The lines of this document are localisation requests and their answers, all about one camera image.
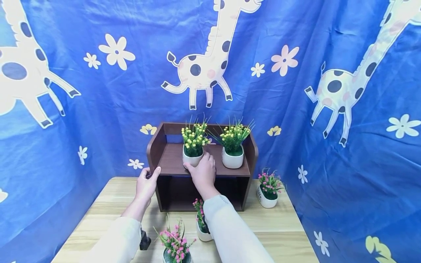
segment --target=shelf board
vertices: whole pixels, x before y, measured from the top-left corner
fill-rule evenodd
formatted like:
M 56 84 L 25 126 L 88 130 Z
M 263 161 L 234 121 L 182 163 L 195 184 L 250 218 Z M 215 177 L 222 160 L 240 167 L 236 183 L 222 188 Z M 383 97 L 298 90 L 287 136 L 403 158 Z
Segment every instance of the shelf board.
M 242 166 L 238 169 L 228 169 L 222 164 L 222 146 L 208 145 L 208 150 L 215 157 L 216 175 L 250 177 L 247 159 L 244 158 Z M 158 163 L 161 167 L 161 176 L 163 175 L 189 175 L 189 172 L 183 166 L 183 144 L 168 143 Z

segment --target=potted plant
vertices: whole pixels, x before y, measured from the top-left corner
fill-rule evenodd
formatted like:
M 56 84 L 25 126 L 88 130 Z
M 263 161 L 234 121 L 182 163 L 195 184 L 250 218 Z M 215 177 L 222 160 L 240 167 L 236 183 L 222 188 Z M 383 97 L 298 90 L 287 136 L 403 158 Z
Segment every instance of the potted plant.
M 196 242 L 196 239 L 191 243 L 187 243 L 184 232 L 184 223 L 180 219 L 179 223 L 174 226 L 174 230 L 171 230 L 170 227 L 167 226 L 166 230 L 158 234 L 162 246 L 165 247 L 162 255 L 163 263 L 193 263 L 189 248 Z
M 258 176 L 260 184 L 257 187 L 257 198 L 264 208 L 272 208 L 278 202 L 278 193 L 284 189 L 283 184 L 279 178 L 272 172 L 269 174 L 269 169 Z
M 213 240 L 211 233 L 209 232 L 208 225 L 205 221 L 205 215 L 203 214 L 203 201 L 198 200 L 194 201 L 193 206 L 195 207 L 197 214 L 196 214 L 196 232 L 197 236 L 203 242 L 208 242 Z
M 223 146 L 222 163 L 226 168 L 238 169 L 242 166 L 244 160 L 242 142 L 249 136 L 253 127 L 253 124 L 244 126 L 241 120 L 234 120 L 233 124 L 230 123 L 228 127 L 221 128 L 223 132 L 219 137 L 210 133 Z
M 206 119 L 203 123 L 194 123 L 193 127 L 186 125 L 181 129 L 183 136 L 183 163 L 187 162 L 193 167 L 196 167 L 203 157 L 203 147 L 209 144 L 209 139 L 206 138 Z

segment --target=hand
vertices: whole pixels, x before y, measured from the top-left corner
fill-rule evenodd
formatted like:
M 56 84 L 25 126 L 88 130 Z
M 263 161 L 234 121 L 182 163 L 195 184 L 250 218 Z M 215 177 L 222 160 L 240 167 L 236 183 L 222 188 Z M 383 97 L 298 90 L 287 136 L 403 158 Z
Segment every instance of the hand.
M 204 200 L 219 194 L 213 185 L 215 183 L 216 170 L 215 160 L 212 155 L 205 151 L 197 167 L 193 167 L 189 163 L 184 163 L 184 167 L 189 170 L 193 183 Z
M 139 178 L 137 178 L 136 183 L 136 196 L 135 200 L 139 202 L 144 202 L 146 207 L 151 203 L 151 198 L 155 193 L 157 187 L 157 179 L 161 173 L 161 167 L 157 167 L 152 174 L 151 178 L 146 179 L 146 176 L 149 174 L 150 168 L 144 168 L 140 173 Z

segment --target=sleeve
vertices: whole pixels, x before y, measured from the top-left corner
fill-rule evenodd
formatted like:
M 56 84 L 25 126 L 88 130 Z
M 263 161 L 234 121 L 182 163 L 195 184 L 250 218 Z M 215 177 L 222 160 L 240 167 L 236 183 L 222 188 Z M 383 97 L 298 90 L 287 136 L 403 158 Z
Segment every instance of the sleeve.
M 141 223 L 120 217 L 80 263 L 130 263 L 139 249 L 140 241 Z
M 222 262 L 274 263 L 225 196 L 206 200 L 203 212 Z

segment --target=blue fabric backdrop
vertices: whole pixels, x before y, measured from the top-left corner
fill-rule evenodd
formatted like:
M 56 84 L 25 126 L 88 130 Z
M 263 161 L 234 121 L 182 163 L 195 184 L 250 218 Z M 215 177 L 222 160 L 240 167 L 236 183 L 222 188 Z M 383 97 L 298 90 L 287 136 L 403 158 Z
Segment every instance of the blue fabric backdrop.
M 203 112 L 256 120 L 320 262 L 421 257 L 421 0 L 0 3 L 0 263 L 50 262 Z

